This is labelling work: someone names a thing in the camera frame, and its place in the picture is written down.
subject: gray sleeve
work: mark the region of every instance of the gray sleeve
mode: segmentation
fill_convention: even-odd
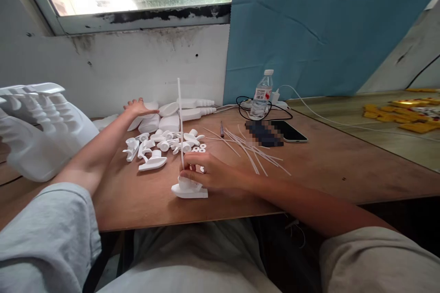
[[[81,292],[100,252],[88,191],[50,185],[0,232],[0,292]]]
[[[440,259],[385,228],[325,241],[320,264],[324,292],[440,292]]]

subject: white wall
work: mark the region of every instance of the white wall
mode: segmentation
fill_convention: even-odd
[[[358,93],[405,89],[438,54],[440,54],[440,2],[433,9],[422,13],[403,40]],[[417,84],[424,76],[423,87],[440,86],[440,74],[425,75],[426,71],[417,78]]]
[[[229,25],[44,37],[19,0],[0,0],[0,87],[55,82],[90,117],[133,98],[223,101]]]

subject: bottle label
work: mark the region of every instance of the bottle label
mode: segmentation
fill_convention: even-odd
[[[272,88],[271,89],[257,88],[255,89],[255,95],[253,96],[253,98],[257,100],[268,101],[271,93],[272,93]]]

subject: black cable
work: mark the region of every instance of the black cable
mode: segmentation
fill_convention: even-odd
[[[11,181],[8,181],[8,182],[6,182],[6,183],[0,184],[0,187],[2,187],[2,186],[4,186],[4,185],[7,185],[7,184],[9,184],[9,183],[15,182],[15,181],[17,181],[18,179],[21,179],[22,177],[23,177],[23,175],[20,175],[19,177],[15,178],[15,179],[13,179],[13,180],[11,180]]]
[[[440,54],[438,54],[436,58],[434,58],[432,61],[430,61],[430,62],[428,63],[428,65],[425,66],[425,67],[423,68],[423,70],[421,70],[421,71],[420,71],[420,72],[414,77],[414,79],[411,80],[411,82],[409,83],[409,85],[408,85],[405,89],[411,87],[411,85],[412,85],[413,82],[418,78],[418,76],[421,75],[422,72],[425,71],[425,70],[426,70],[431,64],[433,64],[433,63],[434,63],[439,57],[440,57]]]
[[[239,103],[239,102],[238,102],[238,99],[239,99],[239,98],[242,98],[242,97],[243,97],[243,98],[246,98],[246,100],[241,101],[241,102]],[[241,104],[242,104],[243,102],[247,101],[248,99],[253,100],[253,98],[249,98],[249,97],[247,97],[247,96],[239,96],[239,97],[237,97],[237,98],[235,99],[235,103],[237,103],[237,105],[238,105],[238,112],[239,112],[239,114],[240,114],[244,119],[247,119],[247,120],[250,120],[250,121],[262,121],[264,118],[266,118],[266,117],[269,115],[270,111],[272,110],[272,107],[276,107],[276,108],[278,108],[278,109],[280,109],[280,110],[283,110],[284,112],[286,112],[286,113],[289,115],[289,117],[288,117],[288,118],[276,118],[276,119],[271,119],[271,120],[289,120],[289,119],[292,119],[292,118],[293,118],[293,116],[292,116],[291,113],[289,113],[288,111],[284,110],[283,108],[280,108],[280,107],[277,106],[277,105],[273,105],[271,101],[268,101],[268,102],[269,102],[269,105],[270,105],[270,108],[269,108],[269,111],[266,113],[266,115],[265,115],[263,118],[261,118],[260,120],[252,120],[252,119],[250,119],[250,118],[247,118],[247,117],[245,117],[245,116],[242,114],[242,109],[243,109],[244,111],[246,111],[246,109],[242,108],[242,107],[241,107]]]

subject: hand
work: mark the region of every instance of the hand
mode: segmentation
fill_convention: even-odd
[[[132,101],[128,101],[128,105],[124,105],[124,109],[125,111],[132,113],[136,117],[159,113],[159,110],[147,109],[143,104],[143,98],[139,98],[139,100],[134,99]]]
[[[180,165],[180,176],[191,179],[211,188],[243,188],[248,180],[236,168],[226,165],[209,154],[189,152],[184,158],[185,169]],[[205,173],[196,172],[196,165],[204,166]]]

